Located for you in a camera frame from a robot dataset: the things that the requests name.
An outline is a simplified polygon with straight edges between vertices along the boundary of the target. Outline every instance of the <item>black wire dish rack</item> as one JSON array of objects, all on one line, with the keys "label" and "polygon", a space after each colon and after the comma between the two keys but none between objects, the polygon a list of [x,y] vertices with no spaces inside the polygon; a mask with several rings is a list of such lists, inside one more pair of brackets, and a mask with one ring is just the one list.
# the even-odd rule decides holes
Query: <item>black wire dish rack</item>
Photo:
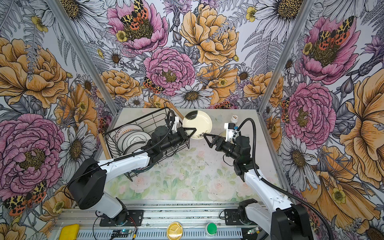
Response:
[{"label": "black wire dish rack", "polygon": [[[129,124],[136,124],[136,125],[139,125],[140,127],[142,127],[144,132],[151,135],[152,132],[155,131],[155,129],[157,127],[167,126],[166,118],[167,118],[167,113],[170,110],[171,109],[169,107],[160,108],[159,110],[148,113],[147,115],[144,115],[140,118],[137,118],[133,121],[130,121],[124,125],[121,125],[119,127],[116,127],[114,129],[106,132],[105,133],[105,140],[106,140],[106,145],[107,145],[107,148],[108,148],[108,151],[109,151],[111,157],[117,158],[117,157],[123,156],[123,152],[118,149],[117,142],[115,141],[115,135],[121,127],[123,127],[125,125],[129,125]],[[157,161],[156,164],[158,164],[159,162],[163,161],[164,159],[166,159],[168,157],[172,157],[175,153],[177,153],[178,151],[180,151],[186,147],[189,149],[189,140],[186,141],[184,144],[176,145],[176,146],[172,147],[171,149],[164,151],[163,152],[164,157],[161,158],[159,161]],[[153,167],[153,165],[149,165],[149,166],[142,168],[142,169],[135,169],[132,172],[126,172],[125,176],[127,176],[127,178],[132,181],[133,177],[137,176],[141,172],[148,171],[152,167]]]}]

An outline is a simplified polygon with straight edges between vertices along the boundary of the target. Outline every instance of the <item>yellow sponge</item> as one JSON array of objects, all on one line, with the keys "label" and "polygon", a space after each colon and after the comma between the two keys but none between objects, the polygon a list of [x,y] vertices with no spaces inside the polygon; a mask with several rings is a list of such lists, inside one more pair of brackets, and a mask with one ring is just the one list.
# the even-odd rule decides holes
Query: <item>yellow sponge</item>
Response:
[{"label": "yellow sponge", "polygon": [[80,225],[73,224],[62,228],[59,240],[75,240],[79,232]]}]

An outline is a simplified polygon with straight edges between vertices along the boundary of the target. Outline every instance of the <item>butterfly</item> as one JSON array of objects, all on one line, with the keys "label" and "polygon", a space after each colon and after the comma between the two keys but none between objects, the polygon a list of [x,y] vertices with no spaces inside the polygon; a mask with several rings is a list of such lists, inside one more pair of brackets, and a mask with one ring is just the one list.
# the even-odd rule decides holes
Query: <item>butterfly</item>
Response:
[{"label": "butterfly", "polygon": [[137,30],[145,19],[148,19],[148,9],[144,7],[142,0],[135,0],[132,13],[122,16],[120,21],[125,24],[127,28]]},{"label": "butterfly", "polygon": [[283,111],[281,113],[281,120],[284,123],[289,124],[289,116],[288,116],[289,100],[282,101],[281,107],[283,108]]},{"label": "butterfly", "polygon": [[165,88],[153,84],[152,80],[147,77],[144,79],[143,86],[145,88],[149,88],[149,90],[153,93],[162,93],[165,90]]},{"label": "butterfly", "polygon": [[339,28],[329,31],[321,31],[319,32],[319,49],[324,51],[328,48],[328,46],[334,46],[343,44],[349,37],[349,30],[352,27],[354,16],[350,16],[347,20],[345,20]]},{"label": "butterfly", "polygon": [[42,181],[26,196],[13,196],[4,201],[4,206],[10,210],[9,215],[16,217],[21,215],[25,209],[33,208],[43,201],[46,196],[47,182]]}]

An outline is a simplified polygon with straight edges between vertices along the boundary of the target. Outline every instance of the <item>floral tabletop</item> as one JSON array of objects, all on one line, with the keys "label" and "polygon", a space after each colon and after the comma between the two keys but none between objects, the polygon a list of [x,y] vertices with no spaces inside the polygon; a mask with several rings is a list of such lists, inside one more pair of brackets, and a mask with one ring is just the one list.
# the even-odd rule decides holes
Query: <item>floral tabletop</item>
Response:
[{"label": "floral tabletop", "polygon": [[[213,123],[211,133],[224,131],[224,123],[229,122],[232,115],[239,121],[247,117],[255,120],[258,132],[257,164],[266,178],[275,185],[280,185],[273,166],[266,142],[264,140],[256,111],[201,109],[210,115]],[[153,109],[123,109],[116,126],[129,121],[129,116],[147,114]],[[189,109],[180,109],[185,115]],[[243,135],[248,136],[252,126],[245,124]],[[242,201],[249,198],[260,200],[257,194],[244,183],[233,170],[232,159],[224,157],[208,147],[205,140],[191,140],[190,149],[183,149],[174,156],[156,164],[147,172],[140,173],[131,182],[125,175],[120,175],[106,183],[105,191],[125,200],[196,200],[196,201]]]}]

